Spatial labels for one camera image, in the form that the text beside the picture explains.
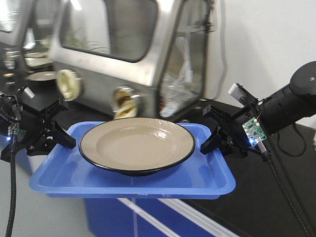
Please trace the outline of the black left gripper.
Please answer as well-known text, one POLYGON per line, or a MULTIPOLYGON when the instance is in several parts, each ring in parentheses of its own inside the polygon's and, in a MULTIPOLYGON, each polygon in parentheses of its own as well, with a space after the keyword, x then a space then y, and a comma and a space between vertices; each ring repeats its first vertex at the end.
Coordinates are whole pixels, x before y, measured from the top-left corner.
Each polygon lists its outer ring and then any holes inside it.
MULTIPOLYGON (((37 143, 51 128, 53 121, 68 107, 62 99, 57 99, 41 111, 22 102, 15 95, 0 96, 0 134, 8 138, 8 145, 0 152, 0 159, 11 162, 16 153, 22 149, 36 150, 37 143), (17 135, 8 136, 8 127, 19 123, 17 135)), ((69 149, 76 146, 76 139, 70 136, 57 122, 50 131, 53 140, 69 149)))

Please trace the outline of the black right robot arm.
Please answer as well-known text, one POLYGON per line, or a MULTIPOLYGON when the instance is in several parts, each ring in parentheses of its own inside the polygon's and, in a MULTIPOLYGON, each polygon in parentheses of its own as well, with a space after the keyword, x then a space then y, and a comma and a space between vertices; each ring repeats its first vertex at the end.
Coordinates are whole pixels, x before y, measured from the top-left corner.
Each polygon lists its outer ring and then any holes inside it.
POLYGON ((242 85, 236 83, 228 93, 243 108, 230 115, 208 105, 203 117, 217 126, 211 136, 200 146, 203 154, 219 148, 231 154, 236 147, 241 153, 253 152, 262 157, 267 153, 263 141, 296 121, 316 113, 316 63, 301 66, 291 77, 290 83, 267 98, 259 101, 242 85))

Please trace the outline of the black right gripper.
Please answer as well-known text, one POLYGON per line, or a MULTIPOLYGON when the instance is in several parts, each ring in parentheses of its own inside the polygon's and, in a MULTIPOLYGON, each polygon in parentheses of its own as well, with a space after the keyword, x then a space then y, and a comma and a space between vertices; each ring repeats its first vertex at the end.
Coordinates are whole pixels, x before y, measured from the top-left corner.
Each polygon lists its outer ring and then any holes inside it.
POLYGON ((227 143, 230 147, 236 147, 245 154, 252 152, 261 156, 265 152, 263 141, 251 146, 242 128, 242 125, 251 118, 256 118, 260 123, 259 101, 257 99, 244 99, 243 103, 244 107, 234 114, 226 113, 212 105, 207 105, 203 109, 202 116, 211 119, 220 128, 216 128, 210 137, 201 144, 201 153, 206 155, 215 149, 224 149, 227 143))

